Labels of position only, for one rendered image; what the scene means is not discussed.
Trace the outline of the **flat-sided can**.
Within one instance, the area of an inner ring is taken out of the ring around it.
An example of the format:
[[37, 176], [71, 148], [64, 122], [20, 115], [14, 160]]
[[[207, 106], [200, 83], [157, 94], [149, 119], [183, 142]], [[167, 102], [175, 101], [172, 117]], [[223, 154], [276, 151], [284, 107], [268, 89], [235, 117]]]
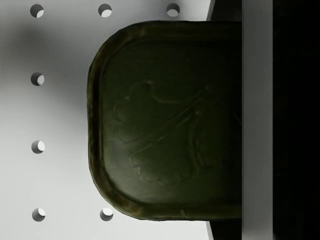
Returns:
[[242, 25], [145, 21], [113, 34], [87, 76], [88, 164], [139, 220], [242, 216]]

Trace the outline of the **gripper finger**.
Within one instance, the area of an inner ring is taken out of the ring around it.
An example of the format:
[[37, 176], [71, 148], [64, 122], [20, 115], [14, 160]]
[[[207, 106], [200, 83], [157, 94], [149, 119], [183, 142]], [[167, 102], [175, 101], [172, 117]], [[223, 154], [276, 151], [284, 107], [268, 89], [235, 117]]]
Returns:
[[209, 240], [242, 240], [240, 218], [206, 222]]
[[242, 0], [210, 0], [206, 20], [242, 22]]

